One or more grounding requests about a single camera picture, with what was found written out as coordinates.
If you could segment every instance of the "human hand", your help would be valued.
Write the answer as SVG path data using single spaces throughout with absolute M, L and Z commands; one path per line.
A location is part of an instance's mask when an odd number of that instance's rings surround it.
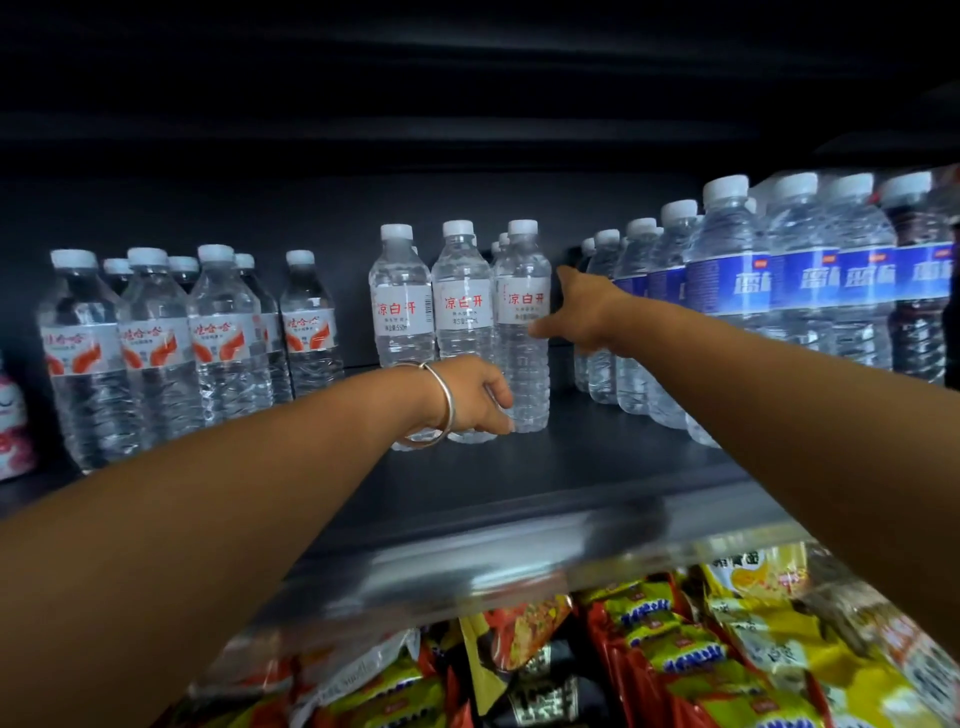
M 562 336 L 587 353 L 609 349 L 611 311 L 617 300 L 630 294 L 604 276 L 578 273 L 568 265 L 557 268 L 557 277 L 564 291 L 564 305 L 556 313 L 533 322 L 528 329 L 530 335 L 538 339 Z
M 453 395 L 456 409 L 453 421 L 455 432 L 476 429 L 506 435 L 514 431 L 514 421 L 497 408 L 498 404 L 504 409 L 514 406 L 514 395 L 496 366 L 473 354 L 432 361 L 430 366 L 444 379 Z M 433 375 L 429 372 L 422 374 L 429 379 L 427 425 L 441 429 L 446 423 L 444 391 Z

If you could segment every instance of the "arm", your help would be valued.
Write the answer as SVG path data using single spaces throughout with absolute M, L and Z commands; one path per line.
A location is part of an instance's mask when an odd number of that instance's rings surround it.
M 960 657 L 960 394 L 558 273 L 531 325 L 639 361 L 815 538 Z
M 435 365 L 456 429 L 505 434 L 503 376 Z M 111 465 L 0 523 L 2 725 L 149 725 L 276 591 L 401 435 L 445 422 L 412 367 Z

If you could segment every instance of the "bottle label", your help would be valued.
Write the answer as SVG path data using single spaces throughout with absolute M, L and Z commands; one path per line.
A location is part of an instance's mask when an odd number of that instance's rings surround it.
M 646 298 L 648 285 L 647 274 L 644 273 L 628 279 L 617 279 L 613 282 L 613 285 L 620 290 L 626 291 L 631 296 Z
M 50 376 L 99 375 L 124 368 L 116 324 L 41 327 Z
M 529 324 L 550 314 L 550 278 L 501 276 L 496 280 L 496 322 Z
M 266 353 L 259 314 L 191 316 L 189 322 L 198 364 L 240 361 Z
M 428 285 L 379 285 L 372 290 L 377 336 L 433 333 L 433 291 Z
M 897 248 L 897 298 L 942 299 L 950 295 L 953 243 L 919 243 Z
M 284 311 L 283 333 L 291 353 L 319 352 L 337 346 L 337 322 L 332 308 Z
M 770 308 L 827 308 L 837 305 L 840 266 L 836 248 L 808 248 L 770 256 Z
M 194 359 L 185 318 L 133 321 L 121 324 L 119 331 L 127 369 L 174 367 Z
M 675 265 L 651 271 L 647 277 L 648 295 L 656 301 L 684 305 L 686 301 L 686 266 Z
M 838 305 L 890 303 L 897 299 L 897 249 L 893 246 L 841 251 Z
M 770 256 L 734 253 L 686 264 L 686 305 L 710 316 L 770 310 Z
M 493 326 L 493 298 L 488 279 L 444 280 L 433 284 L 437 330 Z

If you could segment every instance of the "bracelet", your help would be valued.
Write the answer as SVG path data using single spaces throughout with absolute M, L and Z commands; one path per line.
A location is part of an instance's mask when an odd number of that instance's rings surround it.
M 444 396 L 446 397 L 446 423 L 444 424 L 443 431 L 441 431 L 439 435 L 434 437 L 432 440 L 411 440 L 409 437 L 401 437 L 397 441 L 407 448 L 423 449 L 430 448 L 439 443 L 441 440 L 445 440 L 446 436 L 453 430 L 453 422 L 456 419 L 457 407 L 453 402 L 453 393 L 446 385 L 444 378 L 437 374 L 436 370 L 434 370 L 434 368 L 430 366 L 430 363 L 426 361 L 398 361 L 394 366 L 417 367 L 417 369 L 425 369 L 437 380 L 437 382 L 440 384 L 440 388 L 444 390 Z

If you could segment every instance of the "plastic water bottle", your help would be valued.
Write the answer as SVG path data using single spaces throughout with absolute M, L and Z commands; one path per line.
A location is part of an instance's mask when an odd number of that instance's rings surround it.
M 170 277 L 187 293 L 193 290 L 200 277 L 200 261 L 192 255 L 171 255 Z
M 433 310 L 440 358 L 473 353 L 493 362 L 493 294 L 490 263 L 477 252 L 473 223 L 444 223 L 444 249 L 433 265 Z M 489 432 L 453 432 L 458 443 L 485 443 Z
M 627 245 L 613 269 L 613 282 L 629 294 L 647 295 L 647 266 L 650 252 L 657 244 L 657 219 L 641 217 L 627 225 Z M 613 362 L 616 377 L 616 403 L 631 415 L 650 414 L 647 402 L 647 373 L 636 359 L 618 356 Z
M 953 273 L 953 231 L 927 200 L 929 172 L 888 180 L 880 204 L 897 231 L 897 306 L 890 317 L 894 371 L 942 385 L 947 367 L 943 312 Z
M 686 305 L 749 331 L 763 332 L 770 311 L 770 254 L 760 223 L 746 208 L 746 175 L 704 186 L 707 214 L 686 249 Z M 701 445 L 718 447 L 687 414 L 686 428 Z
M 143 418 L 143 447 L 204 426 L 186 293 L 160 248 L 130 248 L 133 278 L 117 310 L 120 346 L 133 401 Z
M 593 236 L 596 252 L 587 264 L 593 276 L 613 278 L 613 268 L 620 258 L 620 231 L 599 231 Z M 587 358 L 587 388 L 590 398 L 600 404 L 616 404 L 616 374 L 614 356 L 607 349 L 592 353 Z
M 833 339 L 837 355 L 890 370 L 887 322 L 897 299 L 897 233 L 870 204 L 873 191 L 870 173 L 841 177 L 827 189 L 825 236 L 839 251 L 840 265 Z
M 596 241 L 592 237 L 587 238 L 580 244 L 580 253 L 583 255 L 581 261 L 577 264 L 577 270 L 581 273 L 587 271 L 590 264 L 590 258 L 596 253 Z M 573 352 L 573 383 L 583 393 L 588 393 L 589 380 L 587 377 L 587 360 L 589 356 L 579 350 Z
M 697 201 L 678 200 L 660 210 L 663 235 L 650 253 L 647 292 L 651 299 L 686 304 L 684 253 L 697 230 Z M 665 427 L 686 429 L 686 413 L 652 376 L 647 378 L 650 418 Z
M 130 262 L 124 257 L 104 258 L 104 278 L 113 293 L 122 296 L 133 278 Z
M 310 251 L 287 251 L 290 275 L 280 296 L 294 394 L 303 397 L 344 378 L 333 301 Z
M 437 358 L 433 333 L 433 290 L 430 271 L 413 249 L 409 225 L 381 225 L 383 252 L 370 270 L 373 333 L 380 366 L 398 361 L 433 361 Z M 431 440 L 434 429 L 424 429 L 411 440 Z M 400 443 L 391 446 L 408 450 Z
M 187 298 L 207 426 L 274 404 L 260 300 L 240 278 L 229 245 L 197 249 L 203 266 Z
M 496 363 L 514 393 L 516 432 L 538 432 L 550 418 L 547 342 L 527 333 L 550 313 L 550 263 L 537 245 L 536 220 L 512 220 L 510 245 L 494 269 Z
M 63 443 L 84 473 L 140 449 L 140 417 L 120 352 L 120 299 L 90 251 L 50 252 L 57 282 L 36 318 Z
M 767 334 L 815 352 L 834 353 L 833 316 L 840 290 L 838 250 L 825 236 L 817 175 L 787 175 L 774 185 L 767 213 L 770 317 Z

